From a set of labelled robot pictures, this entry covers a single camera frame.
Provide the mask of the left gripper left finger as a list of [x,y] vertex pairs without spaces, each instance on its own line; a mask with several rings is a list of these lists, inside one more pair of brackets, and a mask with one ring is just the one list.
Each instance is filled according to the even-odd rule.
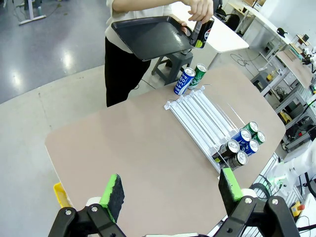
[[73,207],[63,207],[57,213],[49,232],[50,237],[124,237],[117,225],[124,203],[121,177],[113,174],[98,203],[85,206],[77,211]]

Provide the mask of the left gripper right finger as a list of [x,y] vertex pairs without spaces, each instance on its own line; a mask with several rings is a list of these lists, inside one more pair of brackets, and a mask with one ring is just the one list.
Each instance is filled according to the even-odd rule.
[[227,219],[216,237],[240,237],[248,227],[257,227],[264,237],[298,237],[299,231],[285,200],[273,196],[266,201],[245,196],[230,168],[222,168],[218,183]]

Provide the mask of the person's right hand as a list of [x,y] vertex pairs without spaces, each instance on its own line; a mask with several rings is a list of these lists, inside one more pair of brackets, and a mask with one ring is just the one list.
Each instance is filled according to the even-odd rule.
[[189,21],[208,22],[213,16],[213,0],[181,0],[181,3],[190,7]]

